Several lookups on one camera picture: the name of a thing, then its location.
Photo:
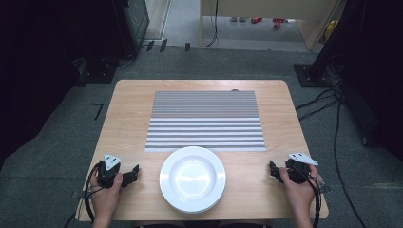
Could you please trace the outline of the light wooden desk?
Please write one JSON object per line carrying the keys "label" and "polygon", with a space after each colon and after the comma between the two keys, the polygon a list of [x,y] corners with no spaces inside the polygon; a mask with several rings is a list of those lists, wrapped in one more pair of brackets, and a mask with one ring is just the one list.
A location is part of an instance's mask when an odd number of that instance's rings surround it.
{"label": "light wooden desk", "polygon": [[200,0],[200,45],[204,45],[203,18],[242,16],[296,19],[308,50],[313,50],[327,25],[343,12],[347,0]]}

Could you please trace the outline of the black cabinet with glass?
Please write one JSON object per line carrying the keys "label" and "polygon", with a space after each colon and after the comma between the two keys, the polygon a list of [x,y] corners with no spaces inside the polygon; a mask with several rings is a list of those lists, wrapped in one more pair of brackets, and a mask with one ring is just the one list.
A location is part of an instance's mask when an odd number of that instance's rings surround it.
{"label": "black cabinet with glass", "polygon": [[145,0],[112,0],[125,56],[134,57],[149,25]]}

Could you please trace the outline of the yellow object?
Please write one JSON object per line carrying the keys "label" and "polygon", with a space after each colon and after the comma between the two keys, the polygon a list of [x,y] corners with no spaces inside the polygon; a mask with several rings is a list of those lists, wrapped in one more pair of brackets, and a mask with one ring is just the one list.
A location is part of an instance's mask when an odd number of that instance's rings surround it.
{"label": "yellow object", "polygon": [[326,27],[326,29],[324,30],[324,33],[320,39],[320,42],[322,44],[326,44],[327,41],[329,40],[329,38],[331,37],[332,33],[334,32],[334,30],[336,29],[336,26],[338,24],[337,20],[332,20],[328,26]]}

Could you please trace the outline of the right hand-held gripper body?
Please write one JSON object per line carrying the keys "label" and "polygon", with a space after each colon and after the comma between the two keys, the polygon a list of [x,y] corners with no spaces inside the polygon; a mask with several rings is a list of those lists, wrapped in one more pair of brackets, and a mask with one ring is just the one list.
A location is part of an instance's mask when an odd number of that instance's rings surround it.
{"label": "right hand-held gripper body", "polygon": [[289,154],[285,165],[291,181],[294,183],[304,183],[309,178],[309,166],[318,166],[318,162],[305,153],[299,152]]}

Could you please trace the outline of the person's left hand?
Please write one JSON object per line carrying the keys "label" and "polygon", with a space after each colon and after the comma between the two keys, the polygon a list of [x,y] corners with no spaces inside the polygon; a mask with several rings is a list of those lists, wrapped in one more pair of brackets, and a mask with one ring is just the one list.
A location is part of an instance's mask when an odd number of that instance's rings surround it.
{"label": "person's left hand", "polygon": [[95,219],[112,221],[114,213],[119,205],[123,174],[118,174],[118,181],[109,189],[101,189],[97,183],[96,175],[90,179],[90,189],[92,192],[91,201],[93,205]]}

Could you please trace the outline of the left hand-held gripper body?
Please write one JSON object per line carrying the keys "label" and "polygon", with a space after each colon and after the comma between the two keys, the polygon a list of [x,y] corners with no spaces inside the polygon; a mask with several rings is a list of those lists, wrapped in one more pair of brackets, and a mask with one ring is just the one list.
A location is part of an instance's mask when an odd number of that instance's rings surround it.
{"label": "left hand-held gripper body", "polygon": [[121,159],[109,154],[99,162],[97,183],[100,187],[109,189],[118,181]]}

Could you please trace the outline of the grey striped placemat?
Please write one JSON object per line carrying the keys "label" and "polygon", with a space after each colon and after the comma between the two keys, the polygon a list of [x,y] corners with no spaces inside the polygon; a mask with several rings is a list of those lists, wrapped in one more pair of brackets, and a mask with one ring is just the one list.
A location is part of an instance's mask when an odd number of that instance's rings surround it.
{"label": "grey striped placemat", "polygon": [[200,146],[214,152],[263,152],[256,93],[241,90],[157,91],[147,152]]}

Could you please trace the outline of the black square stand base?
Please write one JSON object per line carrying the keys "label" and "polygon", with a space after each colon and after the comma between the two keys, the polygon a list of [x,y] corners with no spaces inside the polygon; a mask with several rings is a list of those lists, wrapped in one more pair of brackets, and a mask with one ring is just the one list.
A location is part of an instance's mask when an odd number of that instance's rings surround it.
{"label": "black square stand base", "polygon": [[294,64],[294,70],[301,87],[333,87],[325,69],[318,70],[313,65]]}

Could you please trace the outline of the person's right hand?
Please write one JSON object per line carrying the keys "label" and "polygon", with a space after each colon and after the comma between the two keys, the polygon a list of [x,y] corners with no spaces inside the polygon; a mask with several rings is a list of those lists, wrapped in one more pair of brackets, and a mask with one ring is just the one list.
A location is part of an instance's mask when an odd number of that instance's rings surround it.
{"label": "person's right hand", "polygon": [[310,207],[315,196],[313,187],[308,181],[304,183],[293,182],[283,167],[279,169],[279,173],[285,185],[287,199],[291,205],[295,220],[299,223],[309,221]]}

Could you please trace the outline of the dark curtain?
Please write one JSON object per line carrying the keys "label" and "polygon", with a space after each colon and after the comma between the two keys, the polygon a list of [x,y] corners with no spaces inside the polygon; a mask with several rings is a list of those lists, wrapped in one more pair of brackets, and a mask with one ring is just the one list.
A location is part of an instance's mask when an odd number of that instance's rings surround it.
{"label": "dark curtain", "polygon": [[311,72],[331,64],[366,136],[403,161],[403,0],[347,0]]}
{"label": "dark curtain", "polygon": [[106,0],[0,0],[0,170],[77,84],[73,61]]}

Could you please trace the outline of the black flat stand base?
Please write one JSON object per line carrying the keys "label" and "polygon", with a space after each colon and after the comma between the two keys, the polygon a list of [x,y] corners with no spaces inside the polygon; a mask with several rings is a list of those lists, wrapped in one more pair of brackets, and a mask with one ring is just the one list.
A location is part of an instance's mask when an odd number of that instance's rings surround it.
{"label": "black flat stand base", "polygon": [[95,66],[88,62],[84,57],[74,62],[80,76],[77,84],[85,86],[86,84],[110,84],[114,78],[116,68]]}

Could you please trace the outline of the white round plate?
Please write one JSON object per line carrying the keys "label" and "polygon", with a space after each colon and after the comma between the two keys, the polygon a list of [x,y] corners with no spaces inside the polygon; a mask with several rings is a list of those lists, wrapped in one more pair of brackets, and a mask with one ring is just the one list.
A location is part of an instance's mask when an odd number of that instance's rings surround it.
{"label": "white round plate", "polygon": [[171,153],[160,171],[164,199],[176,210],[198,214],[221,199],[226,172],[220,158],[210,150],[187,146]]}

